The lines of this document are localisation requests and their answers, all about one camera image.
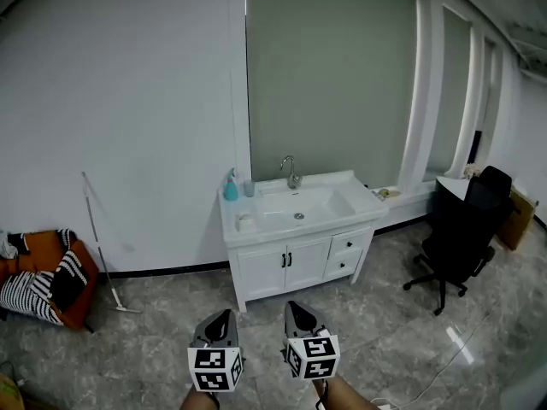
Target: black office chair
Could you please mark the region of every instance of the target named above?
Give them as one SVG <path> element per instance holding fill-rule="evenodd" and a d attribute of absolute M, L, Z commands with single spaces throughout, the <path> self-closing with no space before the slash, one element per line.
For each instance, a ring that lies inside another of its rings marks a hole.
<path fill-rule="evenodd" d="M 457 215 L 441 220 L 432 235 L 421 244 L 425 254 L 414 258 L 416 264 L 423 260 L 433 273 L 403 286 L 404 290 L 410 290 L 415 284 L 439 281 L 441 306 L 435 310 L 436 316 L 444 309 L 446 283 L 460 289 L 458 295 L 462 297 L 468 291 L 463 283 L 479 275 L 492 260 L 495 251 L 489 243 L 512 208 L 509 193 L 501 196 L 479 178 L 471 179 L 460 205 L 460 210 L 453 213 Z"/>
<path fill-rule="evenodd" d="M 479 176 L 479 182 L 499 196 L 509 196 L 511 192 L 511 177 L 493 166 L 485 167 Z"/>

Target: mop handle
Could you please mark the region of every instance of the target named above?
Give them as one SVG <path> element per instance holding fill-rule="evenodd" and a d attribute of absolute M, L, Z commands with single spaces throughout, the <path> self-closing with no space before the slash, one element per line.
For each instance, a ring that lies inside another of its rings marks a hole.
<path fill-rule="evenodd" d="M 87 194 L 87 176 L 85 175 L 85 172 L 82 172 L 82 176 L 84 177 L 84 196 L 85 196 L 85 203 L 87 204 L 87 213 L 89 214 L 89 220 L 91 222 L 91 228 L 93 229 L 93 235 L 95 236 L 95 243 L 97 244 L 97 248 L 99 249 L 99 255 L 101 257 L 101 262 L 103 263 L 104 272 L 106 273 L 106 277 L 109 280 L 110 289 L 112 290 L 112 293 L 114 293 L 114 297 L 116 299 L 116 302 L 120 305 L 120 299 L 118 298 L 118 295 L 116 294 L 114 290 L 114 286 L 112 285 L 112 279 L 110 279 L 109 269 L 106 267 L 106 263 L 104 262 L 103 257 L 103 251 L 101 250 L 101 244 L 99 243 L 99 237 L 97 235 L 97 230 L 95 229 L 95 222 L 93 221 L 93 213 L 91 212 L 91 204 L 89 202 L 89 195 Z"/>

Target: small container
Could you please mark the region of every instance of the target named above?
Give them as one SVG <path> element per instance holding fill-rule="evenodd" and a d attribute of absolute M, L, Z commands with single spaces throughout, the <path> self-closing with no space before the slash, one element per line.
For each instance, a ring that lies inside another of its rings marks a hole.
<path fill-rule="evenodd" d="M 247 197 L 255 195 L 255 182 L 252 179 L 247 179 L 243 182 L 243 192 Z"/>
<path fill-rule="evenodd" d="M 237 229 L 239 232 L 256 231 L 255 220 L 250 214 L 240 214 L 238 216 Z"/>
<path fill-rule="evenodd" d="M 227 201 L 237 201 L 238 200 L 238 187 L 234 184 L 233 180 L 235 179 L 235 174 L 233 169 L 230 170 L 228 177 L 226 179 L 226 185 L 224 186 L 224 198 Z"/>

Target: cabinet leg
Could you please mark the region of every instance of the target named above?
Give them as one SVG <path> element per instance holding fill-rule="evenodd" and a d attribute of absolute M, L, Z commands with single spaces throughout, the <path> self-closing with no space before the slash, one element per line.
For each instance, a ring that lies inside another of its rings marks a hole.
<path fill-rule="evenodd" d="M 365 256 L 367 255 L 368 248 L 364 249 L 361 252 L 361 257 L 359 258 L 359 263 L 357 264 L 357 269 L 353 275 L 350 276 L 351 283 L 355 284 L 357 282 L 357 279 L 359 278 L 359 274 L 361 273 L 362 269 L 362 263 L 365 261 Z"/>
<path fill-rule="evenodd" d="M 245 304 L 245 301 L 243 299 L 239 299 L 239 296 L 237 296 L 237 294 L 236 294 L 236 297 L 238 298 L 239 312 L 240 313 L 247 313 L 247 306 Z"/>

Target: mop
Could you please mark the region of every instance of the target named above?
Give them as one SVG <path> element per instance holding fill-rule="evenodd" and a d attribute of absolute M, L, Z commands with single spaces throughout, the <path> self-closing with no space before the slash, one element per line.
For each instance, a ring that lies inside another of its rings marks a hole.
<path fill-rule="evenodd" d="M 111 310 L 117 310 L 121 311 L 123 313 L 142 313 L 138 310 L 130 310 L 129 308 L 125 308 L 120 301 L 120 298 L 118 297 L 118 293 L 116 292 L 116 289 L 114 285 L 112 284 L 112 279 L 110 279 L 109 269 L 106 267 L 106 263 L 104 262 L 103 257 L 103 251 L 101 250 L 101 244 L 99 243 L 99 237 L 97 236 L 97 230 L 95 229 L 95 222 L 93 221 L 93 213 L 91 212 L 91 204 L 89 202 L 89 194 L 87 193 L 87 188 L 89 186 L 89 179 L 85 175 L 85 172 L 82 172 L 82 176 L 84 177 L 84 196 L 85 196 L 85 203 L 87 204 L 87 213 L 89 214 L 89 221 L 91 222 L 91 228 L 93 228 L 93 235 L 95 236 L 95 243 L 97 244 L 97 249 L 99 250 L 99 255 L 101 256 L 101 262 L 103 263 L 103 269 L 106 273 L 106 278 L 109 281 L 110 289 L 112 290 L 112 295 L 114 295 L 114 299 L 116 301 L 116 307 L 109 307 Z"/>

